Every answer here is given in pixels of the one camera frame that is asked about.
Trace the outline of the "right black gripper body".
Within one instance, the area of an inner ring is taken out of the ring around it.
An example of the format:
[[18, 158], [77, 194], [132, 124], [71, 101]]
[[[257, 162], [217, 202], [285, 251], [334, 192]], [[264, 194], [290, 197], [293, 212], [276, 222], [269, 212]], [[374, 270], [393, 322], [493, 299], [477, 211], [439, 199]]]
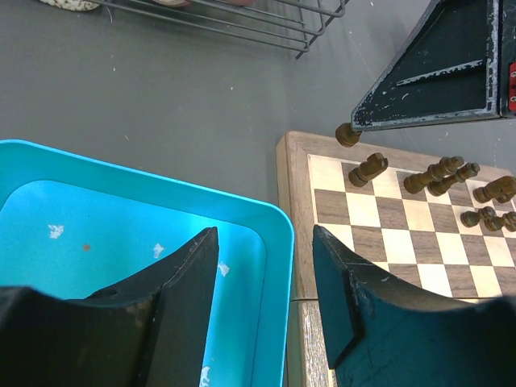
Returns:
[[499, 115], [515, 119], [515, 1], [500, 1]]

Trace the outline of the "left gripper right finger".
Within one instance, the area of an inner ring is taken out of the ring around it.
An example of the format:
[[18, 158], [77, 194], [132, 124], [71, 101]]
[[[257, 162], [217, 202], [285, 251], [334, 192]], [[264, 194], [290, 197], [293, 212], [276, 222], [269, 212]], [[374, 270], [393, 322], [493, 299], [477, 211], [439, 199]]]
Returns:
[[402, 280], [313, 229], [327, 362], [341, 386], [481, 386], [467, 302]]

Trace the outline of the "dark rook chess piece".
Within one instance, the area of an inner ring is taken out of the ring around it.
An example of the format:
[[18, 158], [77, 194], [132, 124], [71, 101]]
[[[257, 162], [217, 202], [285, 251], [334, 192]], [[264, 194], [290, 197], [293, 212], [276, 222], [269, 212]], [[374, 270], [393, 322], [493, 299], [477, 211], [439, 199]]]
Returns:
[[361, 131], [355, 131], [350, 123], [343, 123], [335, 130], [335, 138], [345, 148], [351, 148], [360, 141]]

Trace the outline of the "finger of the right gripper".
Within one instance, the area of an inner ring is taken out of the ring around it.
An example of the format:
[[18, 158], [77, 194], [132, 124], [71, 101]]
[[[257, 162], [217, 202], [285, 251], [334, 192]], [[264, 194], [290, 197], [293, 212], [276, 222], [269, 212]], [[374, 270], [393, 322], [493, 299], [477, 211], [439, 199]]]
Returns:
[[498, 116], [499, 1], [432, 1], [352, 112], [354, 131]]

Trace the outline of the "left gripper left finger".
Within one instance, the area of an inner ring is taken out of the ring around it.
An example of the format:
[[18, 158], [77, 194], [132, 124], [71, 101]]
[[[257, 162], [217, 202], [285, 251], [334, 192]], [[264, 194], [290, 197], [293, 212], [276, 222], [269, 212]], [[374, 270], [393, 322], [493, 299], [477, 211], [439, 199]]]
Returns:
[[74, 300], [84, 347], [68, 386], [195, 386], [210, 321], [218, 230], [207, 227], [172, 254]]

